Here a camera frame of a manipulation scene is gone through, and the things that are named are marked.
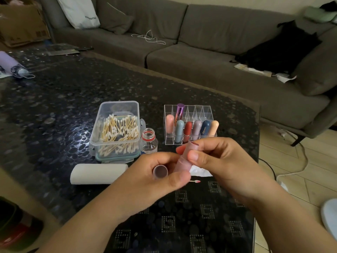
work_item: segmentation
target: fingernail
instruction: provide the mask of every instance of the fingernail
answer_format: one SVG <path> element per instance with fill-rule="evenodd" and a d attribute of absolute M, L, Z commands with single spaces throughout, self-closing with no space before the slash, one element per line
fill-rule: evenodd
<path fill-rule="evenodd" d="M 198 160 L 198 153 L 197 151 L 194 151 L 194 150 L 191 150 L 189 153 L 188 153 L 188 158 L 191 160 L 191 161 L 197 161 Z"/>

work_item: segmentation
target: wall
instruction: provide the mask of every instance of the wall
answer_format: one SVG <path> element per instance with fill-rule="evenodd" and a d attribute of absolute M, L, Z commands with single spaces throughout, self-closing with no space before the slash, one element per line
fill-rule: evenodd
<path fill-rule="evenodd" d="M 306 6 L 320 7 L 333 0 L 173 0 L 188 4 L 214 4 L 300 14 Z"/>

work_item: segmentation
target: charging cable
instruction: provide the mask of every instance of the charging cable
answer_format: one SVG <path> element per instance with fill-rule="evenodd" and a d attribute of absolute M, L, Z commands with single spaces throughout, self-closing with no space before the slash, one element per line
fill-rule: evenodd
<path fill-rule="evenodd" d="M 137 37 L 140 37 L 140 38 L 144 38 L 146 40 L 146 42 L 154 42 L 154 43 L 166 45 L 166 42 L 160 41 L 160 40 L 158 40 L 158 38 L 153 37 L 151 29 L 149 31 L 147 31 L 146 35 L 132 34 L 131 36 L 133 37 L 134 35 L 136 35 Z"/>

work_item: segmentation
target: sofa leg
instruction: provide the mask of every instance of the sofa leg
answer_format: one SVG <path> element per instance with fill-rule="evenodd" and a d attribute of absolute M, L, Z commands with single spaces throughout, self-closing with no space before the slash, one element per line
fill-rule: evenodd
<path fill-rule="evenodd" d="M 296 146 L 298 143 L 300 143 L 303 139 L 305 139 L 305 136 L 297 135 L 297 139 L 295 142 L 292 143 L 292 146 Z"/>

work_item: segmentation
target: forearm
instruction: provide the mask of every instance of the forearm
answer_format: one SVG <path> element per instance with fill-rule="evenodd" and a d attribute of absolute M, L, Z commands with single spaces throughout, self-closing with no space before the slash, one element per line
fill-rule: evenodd
<path fill-rule="evenodd" d="M 106 215 L 108 199 L 100 195 L 72 217 L 37 253 L 103 252 L 119 221 Z"/>
<path fill-rule="evenodd" d="M 276 182 L 249 208 L 274 253 L 332 253 L 337 242 Z"/>

